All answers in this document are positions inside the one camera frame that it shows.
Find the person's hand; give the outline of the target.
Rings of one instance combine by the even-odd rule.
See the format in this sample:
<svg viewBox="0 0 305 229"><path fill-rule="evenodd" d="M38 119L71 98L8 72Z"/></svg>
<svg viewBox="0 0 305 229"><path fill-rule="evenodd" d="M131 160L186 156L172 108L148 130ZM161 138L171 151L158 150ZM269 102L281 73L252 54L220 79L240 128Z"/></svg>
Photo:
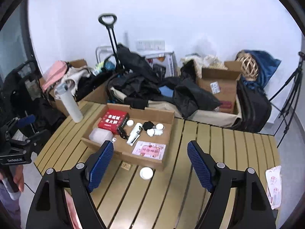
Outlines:
<svg viewBox="0 0 305 229"><path fill-rule="evenodd" d="M10 172L12 173L13 181L18 186L21 192L24 191L24 175L23 175L23 165L11 165L8 166Z"/></svg>

